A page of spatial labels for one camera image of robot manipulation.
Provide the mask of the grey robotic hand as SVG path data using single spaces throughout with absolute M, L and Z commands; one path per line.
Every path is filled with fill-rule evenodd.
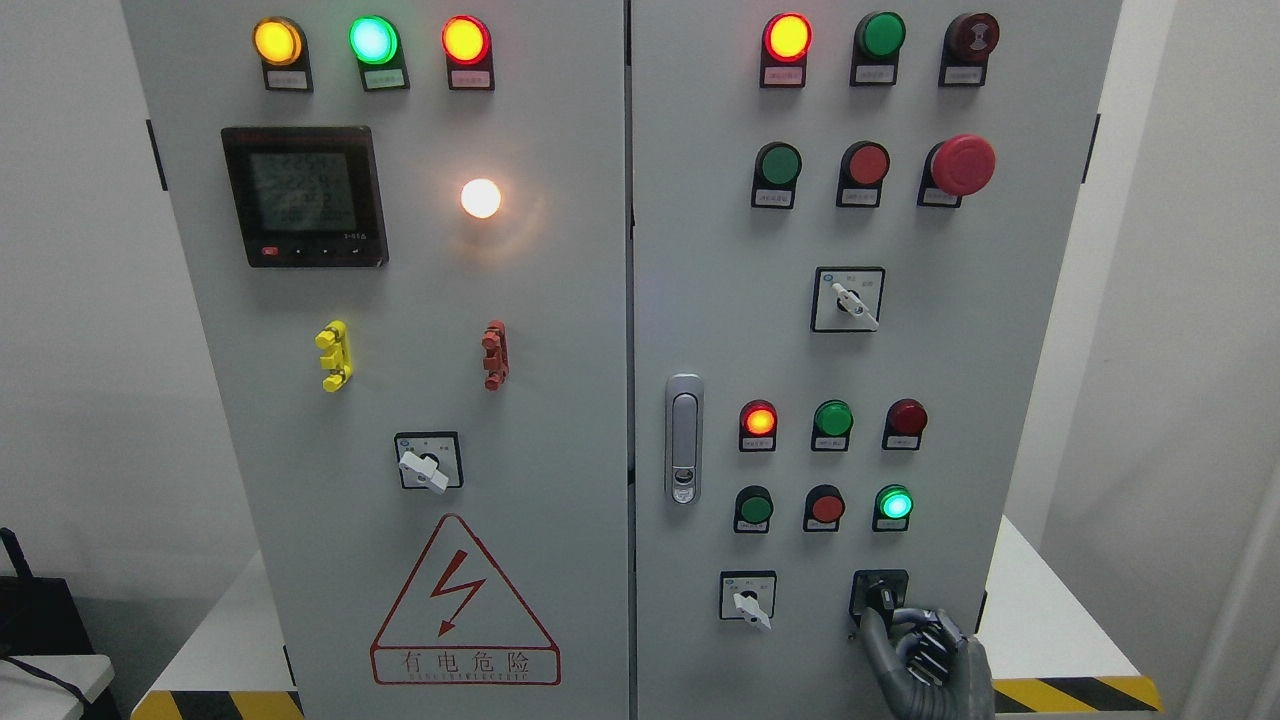
M 993 719 L 986 648 L 942 609 L 861 615 L 859 637 L 896 719 Z

